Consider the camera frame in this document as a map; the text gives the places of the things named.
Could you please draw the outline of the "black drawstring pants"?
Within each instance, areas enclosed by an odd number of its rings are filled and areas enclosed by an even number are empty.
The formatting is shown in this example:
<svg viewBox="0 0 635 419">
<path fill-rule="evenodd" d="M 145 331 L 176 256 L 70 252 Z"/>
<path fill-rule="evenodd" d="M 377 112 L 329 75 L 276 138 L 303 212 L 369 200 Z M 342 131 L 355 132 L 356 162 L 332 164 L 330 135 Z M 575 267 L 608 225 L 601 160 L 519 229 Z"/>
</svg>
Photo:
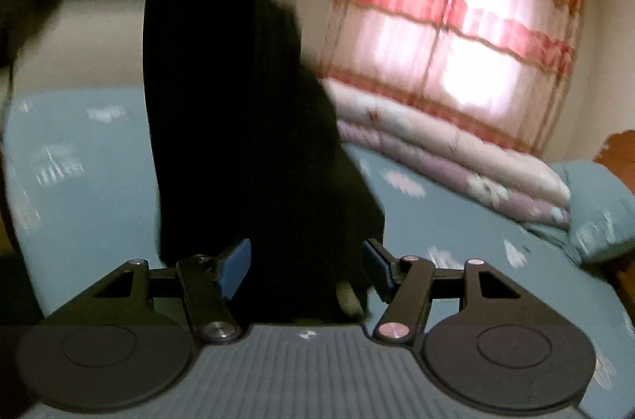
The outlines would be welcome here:
<svg viewBox="0 0 635 419">
<path fill-rule="evenodd" d="M 279 0 L 146 0 L 143 86 L 167 266 L 244 240 L 236 299 L 254 322 L 368 313 L 363 244 L 383 209 L 343 149 L 333 104 Z"/>
</svg>

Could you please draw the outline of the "pink striped curtain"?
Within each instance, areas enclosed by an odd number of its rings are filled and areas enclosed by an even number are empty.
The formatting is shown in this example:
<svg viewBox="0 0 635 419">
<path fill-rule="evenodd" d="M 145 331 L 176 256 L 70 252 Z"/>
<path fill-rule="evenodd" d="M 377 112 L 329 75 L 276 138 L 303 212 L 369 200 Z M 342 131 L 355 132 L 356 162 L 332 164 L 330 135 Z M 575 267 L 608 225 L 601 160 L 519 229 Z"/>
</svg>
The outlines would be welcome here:
<svg viewBox="0 0 635 419">
<path fill-rule="evenodd" d="M 329 0 L 319 71 L 540 155 L 561 114 L 585 0 Z"/>
</svg>

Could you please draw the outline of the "wooden headboard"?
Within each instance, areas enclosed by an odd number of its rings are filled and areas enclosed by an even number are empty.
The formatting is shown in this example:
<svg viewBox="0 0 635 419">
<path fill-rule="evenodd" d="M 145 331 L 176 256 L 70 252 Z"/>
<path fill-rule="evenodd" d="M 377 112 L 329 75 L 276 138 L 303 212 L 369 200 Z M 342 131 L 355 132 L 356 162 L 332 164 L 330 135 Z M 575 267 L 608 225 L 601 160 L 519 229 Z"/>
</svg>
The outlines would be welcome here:
<svg viewBox="0 0 635 419">
<path fill-rule="evenodd" d="M 620 179 L 635 192 L 635 131 L 609 135 L 593 161 Z"/>
</svg>

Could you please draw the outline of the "teal pillow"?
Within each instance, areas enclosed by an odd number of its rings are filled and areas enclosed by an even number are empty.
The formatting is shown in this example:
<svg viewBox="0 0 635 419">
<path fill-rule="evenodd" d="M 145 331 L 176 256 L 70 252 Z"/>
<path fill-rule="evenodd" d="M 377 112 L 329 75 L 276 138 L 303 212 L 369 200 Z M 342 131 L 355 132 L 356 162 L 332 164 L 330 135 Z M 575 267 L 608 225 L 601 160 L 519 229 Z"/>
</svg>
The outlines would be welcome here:
<svg viewBox="0 0 635 419">
<path fill-rule="evenodd" d="M 603 263 L 634 250 L 634 195 L 607 167 L 576 160 L 552 169 L 570 189 L 570 225 L 526 222 L 524 228 L 564 251 L 577 266 Z"/>
</svg>

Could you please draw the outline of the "teal patterned bed sheet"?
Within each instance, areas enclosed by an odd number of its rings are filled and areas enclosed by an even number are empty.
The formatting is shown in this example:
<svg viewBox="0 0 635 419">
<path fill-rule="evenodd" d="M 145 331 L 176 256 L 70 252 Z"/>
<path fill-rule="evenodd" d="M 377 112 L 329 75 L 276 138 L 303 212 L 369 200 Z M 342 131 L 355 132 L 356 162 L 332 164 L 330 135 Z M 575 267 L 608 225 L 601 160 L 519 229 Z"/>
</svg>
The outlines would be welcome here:
<svg viewBox="0 0 635 419">
<path fill-rule="evenodd" d="M 159 267 L 157 189 L 138 88 L 35 93 L 4 134 L 9 204 L 35 294 L 51 313 L 131 258 Z M 634 329 L 617 292 L 563 251 L 480 204 L 356 146 L 387 214 L 385 244 L 440 269 L 481 258 L 570 319 L 596 351 L 582 401 L 594 418 L 634 407 Z"/>
</svg>

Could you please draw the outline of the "pink purple folded quilt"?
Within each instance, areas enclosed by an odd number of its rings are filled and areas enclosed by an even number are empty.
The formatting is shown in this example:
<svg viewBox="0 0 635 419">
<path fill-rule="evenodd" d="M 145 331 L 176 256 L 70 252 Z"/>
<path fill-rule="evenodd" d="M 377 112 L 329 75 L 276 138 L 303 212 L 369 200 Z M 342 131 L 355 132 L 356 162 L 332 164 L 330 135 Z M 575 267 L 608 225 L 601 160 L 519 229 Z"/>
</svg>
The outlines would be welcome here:
<svg viewBox="0 0 635 419">
<path fill-rule="evenodd" d="M 343 141 L 378 152 L 517 222 L 570 225 L 570 189 L 551 167 L 423 111 L 323 82 Z"/>
</svg>

